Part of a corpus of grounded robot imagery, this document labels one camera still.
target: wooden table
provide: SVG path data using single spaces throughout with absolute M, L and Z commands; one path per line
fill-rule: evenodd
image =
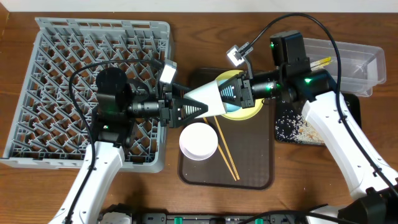
M 11 120 L 39 31 L 34 17 L 74 17 L 167 21 L 175 41 L 178 80 L 198 67 L 231 68 L 226 51 L 252 40 L 278 13 L 10 13 L 0 43 L 0 148 L 6 145 Z M 312 14 L 336 40 L 382 47 L 387 82 L 361 98 L 363 130 L 383 158 L 398 169 L 398 14 Z M 279 22 L 255 45 L 254 67 L 272 66 L 268 37 L 283 30 L 301 30 L 305 37 L 326 39 L 313 22 L 289 18 Z M 199 187 L 177 176 L 180 129 L 169 129 L 166 165 L 158 174 L 120 172 L 103 207 L 124 202 L 139 210 L 171 213 L 259 213 L 306 209 L 351 202 L 344 178 L 325 147 L 275 144 L 275 181 L 264 191 Z M 60 208 L 77 170 L 13 169 L 0 165 L 0 223 L 47 223 Z

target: white bowl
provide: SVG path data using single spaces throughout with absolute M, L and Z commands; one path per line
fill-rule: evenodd
M 209 158 L 217 150 L 218 137 L 212 127 L 204 123 L 188 125 L 180 135 L 182 153 L 195 161 Z

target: yellow plate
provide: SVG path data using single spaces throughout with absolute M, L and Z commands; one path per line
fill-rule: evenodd
M 239 72 L 242 72 L 242 71 L 241 70 L 231 70 L 231 71 L 224 72 L 221 75 L 217 76 L 216 80 L 217 81 L 227 80 L 227 79 L 233 77 L 234 75 L 238 74 Z M 262 99 L 256 100 L 255 106 L 252 108 L 246 108 L 246 109 L 240 108 L 239 110 L 237 110 L 235 112 L 226 113 L 226 114 L 223 114 L 222 116 L 224 118 L 231 119 L 234 121 L 242 121 L 245 119 L 249 119 L 249 118 L 253 117 L 254 115 L 256 115 L 261 110 L 261 108 L 262 108 L 261 101 L 262 101 Z

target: white wall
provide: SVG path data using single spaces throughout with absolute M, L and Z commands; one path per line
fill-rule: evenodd
M 0 0 L 0 2 L 10 12 L 398 12 L 398 0 Z

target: wooden chopstick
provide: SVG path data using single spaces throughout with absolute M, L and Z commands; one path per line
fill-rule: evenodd
M 220 128 L 220 125 L 218 124 L 218 121 L 217 121 L 216 116 L 214 116 L 214 120 L 216 121 L 218 131 L 220 132 L 221 139 L 223 140 L 223 143 L 224 143 L 224 146 L 225 146 L 225 149 L 226 149 L 226 153 L 228 154 L 229 160 L 231 161 L 232 168 L 234 169 L 236 178 L 239 180 L 240 178 L 239 178 L 238 171 L 236 170 L 235 163 L 234 163 L 234 161 L 233 161 L 233 159 L 232 159 L 231 153 L 229 152 L 229 149 L 228 149 L 228 146 L 227 146 L 227 144 L 226 144 L 226 141 L 225 141 L 223 132 L 221 131 L 221 128 Z
M 205 120 L 205 123 L 206 123 L 207 125 L 209 125 L 209 122 L 207 121 L 207 119 L 206 119 L 206 118 L 203 118 L 203 119 Z M 217 144 L 217 148 L 218 148 L 218 150 L 220 151 L 221 155 L 223 156 L 224 162 L 225 162 L 226 166 L 228 166 L 228 169 L 229 169 L 229 171 L 231 172 L 232 177 L 233 177 L 234 180 L 236 181 L 234 172 L 232 172 L 232 169 L 231 169 L 231 167 L 229 166 L 229 163 L 228 163 L 228 161 L 227 161 L 226 158 L 225 158 L 224 152 L 223 152 L 223 150 L 221 150 L 220 144 Z

